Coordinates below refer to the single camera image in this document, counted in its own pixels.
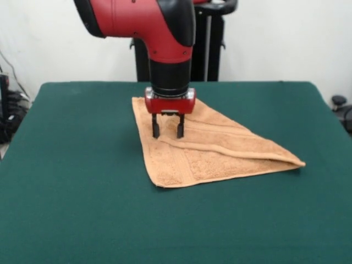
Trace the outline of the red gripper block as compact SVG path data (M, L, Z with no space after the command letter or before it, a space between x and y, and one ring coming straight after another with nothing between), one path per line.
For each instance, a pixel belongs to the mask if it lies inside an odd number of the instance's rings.
M157 95L152 87L145 89L145 105L147 111L152 114L152 136L159 138L160 127L157 123L157 114L179 114L177 126L177 138L184 137L185 114L191 114L195 107L196 90L188 88L186 94L181 97L162 97Z

